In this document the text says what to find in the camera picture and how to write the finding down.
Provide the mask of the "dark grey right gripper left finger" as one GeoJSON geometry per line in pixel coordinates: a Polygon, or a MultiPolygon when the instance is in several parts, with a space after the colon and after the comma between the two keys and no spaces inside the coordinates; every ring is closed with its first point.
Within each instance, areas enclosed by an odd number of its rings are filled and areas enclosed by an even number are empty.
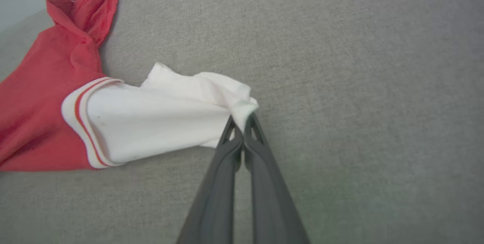
{"type": "Polygon", "coordinates": [[[216,152],[185,219],[178,244],[233,243],[234,180],[243,134],[229,117],[216,152]]]}

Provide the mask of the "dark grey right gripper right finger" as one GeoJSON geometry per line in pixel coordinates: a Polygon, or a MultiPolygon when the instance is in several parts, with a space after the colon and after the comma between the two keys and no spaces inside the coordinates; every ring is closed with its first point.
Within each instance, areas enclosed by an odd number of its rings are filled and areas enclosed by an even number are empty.
{"type": "Polygon", "coordinates": [[[251,174],[253,242],[309,244],[283,175],[255,113],[244,128],[245,166],[251,174]]]}

